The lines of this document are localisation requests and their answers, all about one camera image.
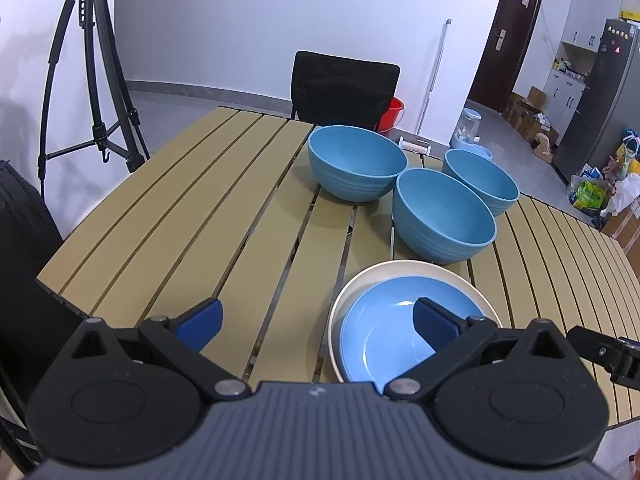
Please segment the shallow blue plate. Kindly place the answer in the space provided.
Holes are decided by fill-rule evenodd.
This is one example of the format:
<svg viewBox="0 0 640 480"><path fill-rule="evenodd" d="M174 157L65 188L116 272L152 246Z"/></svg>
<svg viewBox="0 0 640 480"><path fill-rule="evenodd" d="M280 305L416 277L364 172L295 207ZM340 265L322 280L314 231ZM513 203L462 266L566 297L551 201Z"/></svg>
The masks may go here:
<svg viewBox="0 0 640 480"><path fill-rule="evenodd" d="M346 311L337 336L337 359L348 382L378 390L434 354L413 327L413 305L436 301L459 318L488 314L488 304L439 278L400 276L369 287Z"/></svg>

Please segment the small blue bowl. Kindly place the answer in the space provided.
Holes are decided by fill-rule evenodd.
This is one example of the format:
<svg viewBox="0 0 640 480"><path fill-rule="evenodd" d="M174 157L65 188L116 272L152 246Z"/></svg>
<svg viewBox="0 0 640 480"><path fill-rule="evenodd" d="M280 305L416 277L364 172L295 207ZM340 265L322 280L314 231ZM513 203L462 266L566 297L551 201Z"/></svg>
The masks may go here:
<svg viewBox="0 0 640 480"><path fill-rule="evenodd" d="M520 189L510 174L492 160L461 148L446 151L442 171L480 196L495 217L520 198Z"/></svg>

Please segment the large blue bowl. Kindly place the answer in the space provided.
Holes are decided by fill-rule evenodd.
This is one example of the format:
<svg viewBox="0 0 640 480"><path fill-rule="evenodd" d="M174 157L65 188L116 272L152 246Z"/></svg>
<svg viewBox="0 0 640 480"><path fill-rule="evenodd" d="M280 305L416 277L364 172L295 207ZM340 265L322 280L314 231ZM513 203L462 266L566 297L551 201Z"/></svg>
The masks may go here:
<svg viewBox="0 0 640 480"><path fill-rule="evenodd" d="M321 187L340 200L367 203L389 193L408 166L405 152L380 134L352 126L325 126L307 141L309 165Z"/></svg>

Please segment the cream white plate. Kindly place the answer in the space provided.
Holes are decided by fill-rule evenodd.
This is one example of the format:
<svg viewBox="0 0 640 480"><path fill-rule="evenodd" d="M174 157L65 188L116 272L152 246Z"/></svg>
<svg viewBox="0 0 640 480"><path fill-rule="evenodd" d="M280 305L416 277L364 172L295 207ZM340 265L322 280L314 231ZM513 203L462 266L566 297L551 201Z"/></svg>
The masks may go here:
<svg viewBox="0 0 640 480"><path fill-rule="evenodd" d="M491 307L488 300L473 286L471 283L454 272L435 266L434 264L418 261L418 260L393 260L377 263L370 266L366 270L355 275L338 293L334 303L332 304L329 324L328 324L328 351L329 356L326 358L326 365L322 372L322 380L324 382L347 382L342 376L340 363L337 359L337 336L340 331L340 325L348 308L357 299L357 297L365 292L369 287L389 280L390 278L399 278L400 276L426 276L427 278L439 278L440 280L457 286L465 292L469 292L474 299L480 300L483 304L488 304L490 312L481 314L485 318L490 318L498 323L500 318L495 309Z"/></svg>

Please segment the green bag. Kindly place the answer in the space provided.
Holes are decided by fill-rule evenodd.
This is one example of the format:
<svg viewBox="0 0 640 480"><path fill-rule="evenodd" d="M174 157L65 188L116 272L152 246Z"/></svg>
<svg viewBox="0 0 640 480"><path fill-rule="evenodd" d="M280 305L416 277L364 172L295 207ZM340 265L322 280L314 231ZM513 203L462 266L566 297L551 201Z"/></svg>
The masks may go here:
<svg viewBox="0 0 640 480"><path fill-rule="evenodd" d="M570 196L572 205L582 211L599 212L606 199L606 189L593 180L582 180Z"/></svg>

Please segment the large cardboard box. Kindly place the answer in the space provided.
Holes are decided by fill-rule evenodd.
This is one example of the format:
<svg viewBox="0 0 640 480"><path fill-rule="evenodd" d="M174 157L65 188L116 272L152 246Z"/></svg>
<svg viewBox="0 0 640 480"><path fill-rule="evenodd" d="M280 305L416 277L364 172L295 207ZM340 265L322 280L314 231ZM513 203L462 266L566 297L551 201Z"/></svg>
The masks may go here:
<svg viewBox="0 0 640 480"><path fill-rule="evenodd" d="M608 218L602 232L618 241L634 270L634 275L638 278L640 270L639 203L633 202L617 216Z"/></svg>

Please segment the blue pet feeder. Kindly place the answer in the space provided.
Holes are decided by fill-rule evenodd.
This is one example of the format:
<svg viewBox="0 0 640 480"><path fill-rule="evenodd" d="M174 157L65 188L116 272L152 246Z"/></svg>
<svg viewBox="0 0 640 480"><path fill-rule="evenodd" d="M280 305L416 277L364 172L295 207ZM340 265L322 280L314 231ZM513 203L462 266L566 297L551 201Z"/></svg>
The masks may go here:
<svg viewBox="0 0 640 480"><path fill-rule="evenodd" d="M480 144L480 134L478 132L480 131L481 121L482 115L479 112L469 107L463 107L457 125L454 127L454 133L450 138L449 147L460 148L460 150L491 160L491 151Z"/></svg>

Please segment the white plastic bag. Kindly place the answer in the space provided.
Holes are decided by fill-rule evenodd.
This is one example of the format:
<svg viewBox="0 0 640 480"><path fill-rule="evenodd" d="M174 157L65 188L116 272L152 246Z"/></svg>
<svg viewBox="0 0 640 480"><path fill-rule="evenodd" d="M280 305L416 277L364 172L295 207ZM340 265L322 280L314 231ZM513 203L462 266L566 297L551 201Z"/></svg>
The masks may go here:
<svg viewBox="0 0 640 480"><path fill-rule="evenodd" d="M600 211L601 217L608 214L617 216L632 202L640 196L640 174L628 174L621 181L618 181L614 188L612 197L608 200L608 204Z"/></svg>

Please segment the open cardboard boxes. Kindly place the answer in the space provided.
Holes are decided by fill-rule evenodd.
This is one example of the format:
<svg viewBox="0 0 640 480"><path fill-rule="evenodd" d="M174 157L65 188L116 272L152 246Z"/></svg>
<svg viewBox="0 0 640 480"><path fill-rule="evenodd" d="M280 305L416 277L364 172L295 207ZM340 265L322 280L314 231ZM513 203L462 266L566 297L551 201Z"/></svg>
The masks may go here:
<svg viewBox="0 0 640 480"><path fill-rule="evenodd" d="M552 162L559 133L553 128L542 106L547 95L531 86L527 96L512 92L502 116L544 162Z"/></svg>

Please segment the red plastic bucket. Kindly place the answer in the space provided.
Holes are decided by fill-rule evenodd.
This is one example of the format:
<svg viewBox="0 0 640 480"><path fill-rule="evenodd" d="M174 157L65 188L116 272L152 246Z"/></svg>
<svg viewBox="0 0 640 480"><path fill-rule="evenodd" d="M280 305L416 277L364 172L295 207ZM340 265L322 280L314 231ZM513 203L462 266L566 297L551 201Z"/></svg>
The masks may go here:
<svg viewBox="0 0 640 480"><path fill-rule="evenodd" d="M405 104L400 99L393 97L390 101L390 106L383 114L376 127L378 133L387 134L395 128L405 114Z"/></svg>

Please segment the dark brown door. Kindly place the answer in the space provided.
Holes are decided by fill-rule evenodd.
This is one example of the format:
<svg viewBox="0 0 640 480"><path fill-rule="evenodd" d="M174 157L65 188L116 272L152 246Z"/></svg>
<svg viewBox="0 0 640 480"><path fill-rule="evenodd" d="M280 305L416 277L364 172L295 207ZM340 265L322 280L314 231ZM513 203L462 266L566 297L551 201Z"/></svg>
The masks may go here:
<svg viewBox="0 0 640 480"><path fill-rule="evenodd" d="M499 0L469 100L502 112L518 79L542 0Z"/></svg>

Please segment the black folding chair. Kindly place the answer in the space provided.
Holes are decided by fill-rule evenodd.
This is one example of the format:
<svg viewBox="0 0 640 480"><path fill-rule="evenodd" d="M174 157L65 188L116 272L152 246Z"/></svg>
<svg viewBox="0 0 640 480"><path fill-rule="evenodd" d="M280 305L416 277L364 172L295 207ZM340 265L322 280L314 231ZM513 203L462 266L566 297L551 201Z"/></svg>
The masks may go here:
<svg viewBox="0 0 640 480"><path fill-rule="evenodd" d="M395 95L395 64L298 51L291 78L291 117L316 126L374 130Z"/></svg>

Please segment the grey refrigerator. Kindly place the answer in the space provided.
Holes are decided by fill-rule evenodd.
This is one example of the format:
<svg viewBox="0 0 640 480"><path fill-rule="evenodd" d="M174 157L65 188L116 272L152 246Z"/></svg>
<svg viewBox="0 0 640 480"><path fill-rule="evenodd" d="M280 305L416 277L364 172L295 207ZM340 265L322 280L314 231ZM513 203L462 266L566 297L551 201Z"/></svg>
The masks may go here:
<svg viewBox="0 0 640 480"><path fill-rule="evenodd" d="M586 88L552 158L564 182L585 166L603 169L623 133L639 130L639 87L639 27L608 20Z"/></svg>

